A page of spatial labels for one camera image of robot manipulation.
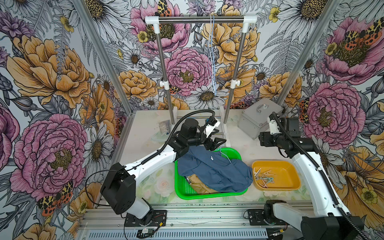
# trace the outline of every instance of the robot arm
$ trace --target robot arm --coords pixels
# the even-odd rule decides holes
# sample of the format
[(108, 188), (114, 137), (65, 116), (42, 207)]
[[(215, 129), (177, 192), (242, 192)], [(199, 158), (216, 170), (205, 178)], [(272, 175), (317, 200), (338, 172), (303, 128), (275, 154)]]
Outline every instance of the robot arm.
[(153, 209), (144, 199), (136, 197), (136, 187), (139, 183), (160, 167), (186, 154), (189, 146), (204, 145), (207, 150), (213, 151), (226, 142), (225, 139), (210, 138), (218, 132), (215, 127), (220, 124), (214, 118), (214, 112), (212, 110), (197, 112), (210, 112), (213, 115), (207, 119), (203, 127), (199, 126), (197, 120), (186, 117), (194, 112), (184, 116), (186, 120), (180, 131), (175, 132), (175, 129), (184, 120), (183, 118), (175, 125), (170, 137), (160, 149), (135, 162), (124, 166), (116, 163), (111, 167), (100, 192), (116, 214), (127, 212), (136, 216), (142, 225), (147, 225), (152, 218)]

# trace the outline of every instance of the mounting plate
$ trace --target mounting plate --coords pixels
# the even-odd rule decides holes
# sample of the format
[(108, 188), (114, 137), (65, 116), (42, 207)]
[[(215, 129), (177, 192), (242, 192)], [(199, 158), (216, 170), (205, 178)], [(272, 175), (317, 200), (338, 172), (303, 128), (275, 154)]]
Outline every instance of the mounting plate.
[(167, 220), (167, 210), (153, 210), (153, 219), (149, 222), (148, 225), (144, 226), (140, 224), (140, 221), (134, 215), (128, 214), (124, 226), (126, 227), (155, 227), (163, 222), (162, 227), (166, 225)]

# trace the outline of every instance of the blue cloth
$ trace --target blue cloth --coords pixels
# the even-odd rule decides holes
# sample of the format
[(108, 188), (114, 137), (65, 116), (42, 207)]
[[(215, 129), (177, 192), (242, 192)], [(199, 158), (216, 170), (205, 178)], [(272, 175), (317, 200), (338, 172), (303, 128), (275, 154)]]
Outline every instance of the blue cloth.
[(242, 192), (253, 182), (252, 168), (238, 159), (231, 162), (220, 152), (192, 146), (179, 158), (177, 170), (184, 177), (196, 174), (205, 185), (218, 192)]

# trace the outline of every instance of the horizontal metal bar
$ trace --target horizontal metal bar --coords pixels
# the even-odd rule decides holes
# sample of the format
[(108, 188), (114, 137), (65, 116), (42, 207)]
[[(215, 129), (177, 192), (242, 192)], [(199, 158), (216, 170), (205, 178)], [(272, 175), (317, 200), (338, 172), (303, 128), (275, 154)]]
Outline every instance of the horizontal metal bar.
[[(243, 16), (217, 16), (215, 23), (243, 23)], [(210, 23), (212, 17), (159, 17), (160, 24), (167, 23)]]

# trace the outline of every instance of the floral wallpaper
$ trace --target floral wallpaper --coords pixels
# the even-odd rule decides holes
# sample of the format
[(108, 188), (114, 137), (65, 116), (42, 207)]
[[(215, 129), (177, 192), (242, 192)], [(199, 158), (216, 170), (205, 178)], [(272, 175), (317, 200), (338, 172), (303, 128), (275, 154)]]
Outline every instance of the floral wallpaper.
[[(66, 1), (0, 0), (0, 231), (73, 240), (127, 119)], [(88, 181), (89, 198), (85, 192)]]
[[(81, 29), (72, 1), (61, 1), (63, 12), (71, 26)], [(167, 109), (167, 102), (159, 86), (154, 31), (145, 16), (258, 16), (246, 36), (241, 84), (231, 103), (242, 109), (280, 94), (327, 0), (85, 2), (130, 104), (152, 110)], [(173, 106), (217, 109), (226, 104), (241, 27), (213, 22), (161, 26)], [(384, 238), (383, 29), (382, 0), (340, 1), (283, 103), (283, 116), (300, 118), (303, 136), (315, 141), (340, 198), (363, 219), (372, 239)], [(149, 196), (148, 190), (143, 195)]]

